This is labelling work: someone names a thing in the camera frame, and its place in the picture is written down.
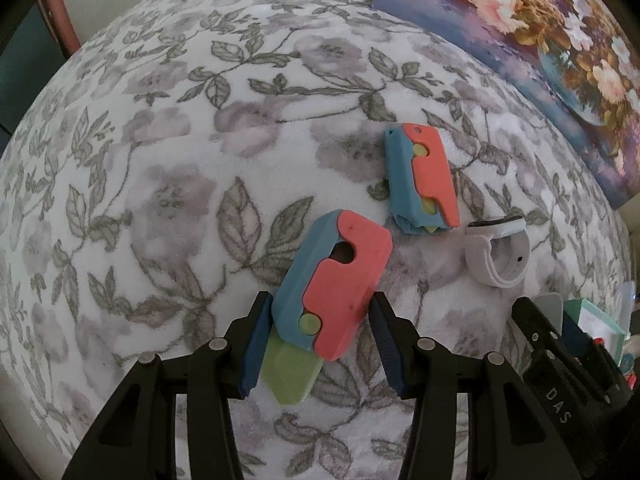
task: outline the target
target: green box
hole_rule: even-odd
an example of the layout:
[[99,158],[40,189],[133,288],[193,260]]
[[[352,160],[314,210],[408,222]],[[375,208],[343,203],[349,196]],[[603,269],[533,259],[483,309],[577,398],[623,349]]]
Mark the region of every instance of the green box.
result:
[[605,348],[609,351],[616,364],[622,358],[622,345],[626,334],[607,314],[589,300],[577,298],[566,300],[564,311],[577,325],[592,338],[601,337],[605,340]]

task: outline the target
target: white watch band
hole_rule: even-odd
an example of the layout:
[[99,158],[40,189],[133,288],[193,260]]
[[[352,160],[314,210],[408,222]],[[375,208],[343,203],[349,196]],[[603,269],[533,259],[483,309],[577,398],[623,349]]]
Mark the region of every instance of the white watch band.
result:
[[[524,278],[531,256],[531,243],[524,218],[475,222],[466,227],[465,233],[466,265],[478,282],[511,288]],[[510,238],[511,243],[510,256],[499,270],[491,250],[491,240],[498,238]]]

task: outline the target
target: knife hole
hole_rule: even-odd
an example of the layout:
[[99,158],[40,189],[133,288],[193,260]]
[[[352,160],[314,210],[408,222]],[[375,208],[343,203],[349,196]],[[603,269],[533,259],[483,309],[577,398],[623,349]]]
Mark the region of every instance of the knife hole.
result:
[[342,264],[350,264],[355,258],[356,253],[348,242],[338,242],[329,254],[329,258]]

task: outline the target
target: bed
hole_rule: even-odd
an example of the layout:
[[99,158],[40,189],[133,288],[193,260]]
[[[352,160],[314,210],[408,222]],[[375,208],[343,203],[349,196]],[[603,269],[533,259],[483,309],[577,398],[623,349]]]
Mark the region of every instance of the bed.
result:
[[[473,280],[462,229],[395,226],[381,138],[395,123],[438,129],[461,225],[524,216],[519,286]],[[632,278],[620,216],[545,115],[365,0],[143,0],[52,78],[0,178],[0,359],[64,462],[142,352],[170,358],[223,335],[337,208],[391,231],[379,288],[420,334],[470,356],[500,351],[518,371],[529,353],[509,319],[517,297],[587,298],[616,318]],[[364,324],[304,404],[279,406],[260,380],[231,411],[247,477],[392,480],[412,406],[386,384]],[[181,399],[181,479],[185,418]]]

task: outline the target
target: red object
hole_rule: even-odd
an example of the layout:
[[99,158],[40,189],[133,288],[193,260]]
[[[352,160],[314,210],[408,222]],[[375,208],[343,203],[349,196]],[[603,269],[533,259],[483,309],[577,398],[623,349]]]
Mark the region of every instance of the red object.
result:
[[351,344],[393,247],[389,231],[353,211],[342,211],[337,227],[353,248],[354,259],[322,260],[302,296],[305,309],[322,320],[314,350],[330,361]]
[[440,134],[435,128],[421,124],[405,123],[402,129],[412,143],[424,146],[429,152],[427,155],[414,156],[411,160],[415,190],[420,197],[433,198],[438,202],[445,223],[450,227],[458,227],[458,200]]
[[625,376],[626,379],[626,384],[629,385],[629,387],[633,390],[634,387],[636,386],[636,380],[638,379],[638,377],[636,376],[635,372],[631,372],[629,375]]
[[80,49],[80,41],[66,12],[65,1],[39,0],[38,6],[51,35],[60,45],[65,57],[69,58]]

